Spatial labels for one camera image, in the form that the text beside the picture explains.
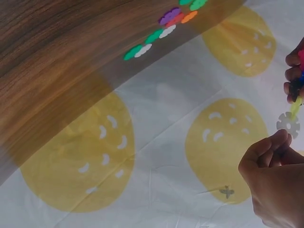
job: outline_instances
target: pink toy piece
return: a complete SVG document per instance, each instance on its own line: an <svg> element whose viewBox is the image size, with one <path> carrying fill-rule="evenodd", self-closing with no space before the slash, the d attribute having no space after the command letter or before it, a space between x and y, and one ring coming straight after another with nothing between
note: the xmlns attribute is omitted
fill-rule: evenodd
<svg viewBox="0 0 304 228"><path fill-rule="evenodd" d="M304 71L304 50L299 51L298 56L300 57L300 61L301 61L300 69Z"/></svg>
<svg viewBox="0 0 304 228"><path fill-rule="evenodd" d="M173 18L175 18L179 13L181 12L181 9L179 7L174 7L168 12L166 12L162 18L158 20L160 25L165 25L169 21L171 21Z"/></svg>

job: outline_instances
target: green snowflake piece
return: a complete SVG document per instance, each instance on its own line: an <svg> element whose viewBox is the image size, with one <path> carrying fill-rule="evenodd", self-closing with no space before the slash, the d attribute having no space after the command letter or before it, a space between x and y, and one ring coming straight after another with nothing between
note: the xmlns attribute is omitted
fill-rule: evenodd
<svg viewBox="0 0 304 228"><path fill-rule="evenodd" d="M153 32L150 36L147 37L145 43L146 44L151 44L154 41L156 41L160 37L160 35L163 32L163 30L164 29L159 29L159 30L156 30L155 32Z"/></svg>
<svg viewBox="0 0 304 228"><path fill-rule="evenodd" d="M187 5L189 4L190 2L192 2L193 0L180 0L180 5L183 6L183 5Z"/></svg>
<svg viewBox="0 0 304 228"><path fill-rule="evenodd" d="M206 4L208 0L195 0L191 5L190 5L190 10L195 11L201 8Z"/></svg>
<svg viewBox="0 0 304 228"><path fill-rule="evenodd" d="M127 53L124 55L123 59L125 61L130 60L131 58L133 58L137 52L139 52L142 49L142 45L137 45L133 48L131 48L129 51L127 51Z"/></svg>

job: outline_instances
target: orange snowflake piece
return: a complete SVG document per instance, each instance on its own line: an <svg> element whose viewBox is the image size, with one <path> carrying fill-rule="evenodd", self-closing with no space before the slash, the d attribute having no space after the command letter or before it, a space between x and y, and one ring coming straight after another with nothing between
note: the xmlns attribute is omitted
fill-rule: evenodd
<svg viewBox="0 0 304 228"><path fill-rule="evenodd" d="M193 11L193 12L187 14L187 15L181 20L181 23L182 23L182 24L187 23L188 21L192 20L197 14L198 14L197 11Z"/></svg>

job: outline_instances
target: purple snowflake piece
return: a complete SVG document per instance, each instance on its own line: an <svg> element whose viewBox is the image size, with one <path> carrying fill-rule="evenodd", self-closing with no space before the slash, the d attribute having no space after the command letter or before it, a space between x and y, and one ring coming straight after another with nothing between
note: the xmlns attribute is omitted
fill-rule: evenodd
<svg viewBox="0 0 304 228"><path fill-rule="evenodd" d="M158 20L160 25L165 25L168 22L170 22L172 19L174 19L179 13L181 12L181 9L179 7L174 7L168 12L166 12L162 18Z"/></svg>

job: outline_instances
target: hand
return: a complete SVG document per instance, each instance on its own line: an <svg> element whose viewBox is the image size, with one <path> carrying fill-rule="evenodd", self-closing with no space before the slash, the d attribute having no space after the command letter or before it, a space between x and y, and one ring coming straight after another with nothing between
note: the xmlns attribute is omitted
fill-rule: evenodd
<svg viewBox="0 0 304 228"><path fill-rule="evenodd" d="M295 48L295 50L293 50L286 57L286 63L291 67L285 72L285 77L289 82L284 83L284 92L287 95L288 103L293 103L297 97L297 95L293 94L292 91L290 91L290 85L291 85L290 82L302 76L302 72L300 69L301 61L298 56L298 52L303 49L304 49L304 38L302 39L300 44ZM299 95L302 98L304 98L304 87L300 90Z"/></svg>
<svg viewBox="0 0 304 228"><path fill-rule="evenodd" d="M290 148L291 141L280 130L253 144L238 167L255 214L272 228L304 227L304 157Z"/></svg>

